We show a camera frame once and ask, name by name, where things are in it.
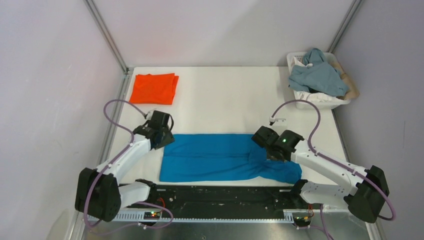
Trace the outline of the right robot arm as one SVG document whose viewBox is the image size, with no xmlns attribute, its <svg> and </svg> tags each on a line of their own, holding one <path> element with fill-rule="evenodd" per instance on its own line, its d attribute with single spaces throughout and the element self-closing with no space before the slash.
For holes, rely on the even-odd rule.
<svg viewBox="0 0 424 240">
<path fill-rule="evenodd" d="M 347 208 L 358 219 L 372 224 L 381 217 L 380 212 L 390 194 L 381 168 L 329 160 L 329 156 L 291 130 L 278 134 L 261 126 L 251 139 L 266 150 L 271 160 L 305 166 L 334 182 L 320 184 L 307 179 L 298 180 L 290 191 L 290 202 L 295 208 L 303 209 L 308 204 Z"/>
</svg>

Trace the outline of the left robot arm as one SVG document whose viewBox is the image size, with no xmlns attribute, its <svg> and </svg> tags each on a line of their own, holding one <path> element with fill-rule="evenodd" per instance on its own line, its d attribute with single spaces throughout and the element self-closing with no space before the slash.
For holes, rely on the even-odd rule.
<svg viewBox="0 0 424 240">
<path fill-rule="evenodd" d="M 122 208 L 140 202 L 145 208 L 157 204 L 158 195 L 153 183 L 136 180 L 122 185 L 124 176 L 146 154 L 175 141 L 172 134 L 173 117 L 165 112 L 148 112 L 144 124 L 130 132 L 127 145 L 115 157 L 96 168 L 84 168 L 79 176 L 75 209 L 98 220 L 110 222 Z"/>
</svg>

